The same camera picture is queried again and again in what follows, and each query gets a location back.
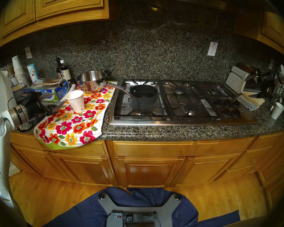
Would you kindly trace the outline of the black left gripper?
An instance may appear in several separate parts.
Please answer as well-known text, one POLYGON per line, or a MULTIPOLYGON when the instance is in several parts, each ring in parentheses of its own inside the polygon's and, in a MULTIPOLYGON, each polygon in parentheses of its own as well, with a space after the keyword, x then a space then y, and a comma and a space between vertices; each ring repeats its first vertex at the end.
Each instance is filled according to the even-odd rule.
POLYGON ((49 116, 54 115, 63 106, 64 102, 57 102, 44 106, 41 101, 54 96, 54 93, 41 93, 35 91, 27 91, 23 96, 22 105, 27 113, 27 121, 31 121, 40 114, 49 116))

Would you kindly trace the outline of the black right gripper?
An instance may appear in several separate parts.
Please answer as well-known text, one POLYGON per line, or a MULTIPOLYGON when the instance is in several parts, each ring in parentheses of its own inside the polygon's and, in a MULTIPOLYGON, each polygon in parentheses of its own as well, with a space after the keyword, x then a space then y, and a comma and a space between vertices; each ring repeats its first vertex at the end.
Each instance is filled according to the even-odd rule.
POLYGON ((257 93, 255 95, 255 98, 265 98, 268 96, 267 90, 269 88, 274 88, 274 76, 273 76, 273 71, 263 71, 263 70, 258 70, 257 72, 251 72, 247 75, 245 78, 245 82, 253 79, 254 77, 258 77, 258 84, 261 87, 261 92, 262 93, 257 93))

